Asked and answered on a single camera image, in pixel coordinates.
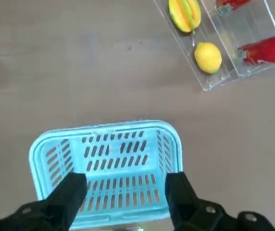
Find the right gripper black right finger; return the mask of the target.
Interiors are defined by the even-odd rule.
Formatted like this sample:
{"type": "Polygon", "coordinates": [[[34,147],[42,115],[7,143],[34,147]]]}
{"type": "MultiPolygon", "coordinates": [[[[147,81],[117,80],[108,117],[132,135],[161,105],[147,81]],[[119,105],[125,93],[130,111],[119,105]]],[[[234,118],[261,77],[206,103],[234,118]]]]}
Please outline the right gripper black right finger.
{"type": "Polygon", "coordinates": [[[220,204],[198,198],[184,172],[166,175],[165,197],[175,231],[275,231],[257,212],[242,211],[235,218],[220,204]]]}

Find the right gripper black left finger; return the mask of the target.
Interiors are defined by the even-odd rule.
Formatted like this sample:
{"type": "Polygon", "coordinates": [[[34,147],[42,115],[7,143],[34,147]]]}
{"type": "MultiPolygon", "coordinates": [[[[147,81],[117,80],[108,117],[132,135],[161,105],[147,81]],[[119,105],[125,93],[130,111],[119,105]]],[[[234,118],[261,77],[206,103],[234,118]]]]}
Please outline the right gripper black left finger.
{"type": "Polygon", "coordinates": [[[26,203],[0,219],[0,231],[67,231],[86,194],[85,174],[68,173],[46,199],[26,203]]]}

